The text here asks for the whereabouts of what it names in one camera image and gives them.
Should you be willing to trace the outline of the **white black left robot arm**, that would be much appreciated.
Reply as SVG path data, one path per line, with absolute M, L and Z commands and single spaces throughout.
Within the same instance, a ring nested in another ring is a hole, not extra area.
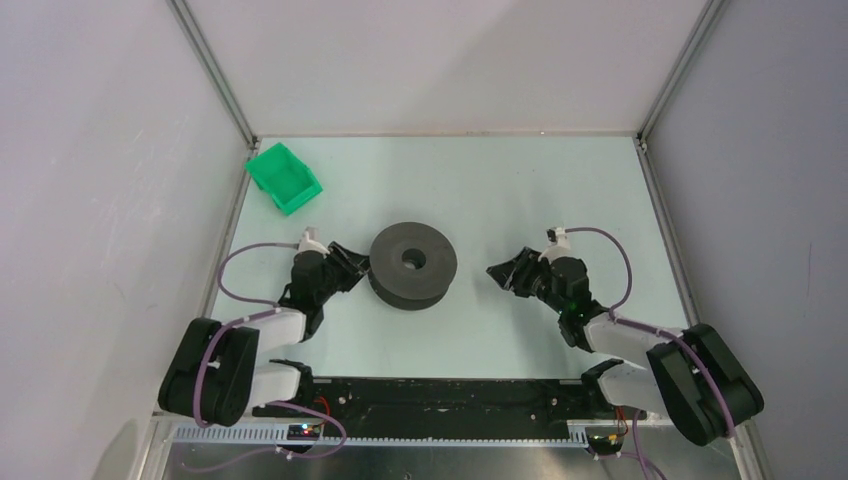
M 159 407 L 208 428 L 230 427 L 254 407 L 278 402 L 292 416 L 316 403 L 307 365 L 285 359 L 261 364 L 259 356 L 277 347 L 310 340 L 324 321 L 324 307 L 336 294 L 356 286 L 370 259 L 336 242 L 307 240 L 295 248 L 290 281 L 266 310 L 228 322 L 192 320 L 159 388 Z

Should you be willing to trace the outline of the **dark grey cable spool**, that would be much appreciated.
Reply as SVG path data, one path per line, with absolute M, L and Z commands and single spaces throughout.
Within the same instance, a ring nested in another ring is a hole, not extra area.
M 380 231 L 369 250 L 369 283 L 386 304 L 419 311 L 447 294 L 458 270 L 450 240 L 419 222 L 401 222 Z

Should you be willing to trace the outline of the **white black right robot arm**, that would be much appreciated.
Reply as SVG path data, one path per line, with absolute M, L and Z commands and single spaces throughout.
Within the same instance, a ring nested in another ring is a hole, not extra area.
M 618 316 L 593 297 L 581 259 L 523 248 L 486 273 L 502 290 L 551 308 L 568 346 L 607 355 L 581 377 L 581 402 L 593 417 L 620 406 L 657 413 L 706 446 L 764 410 L 760 389 L 715 328 L 665 329 Z

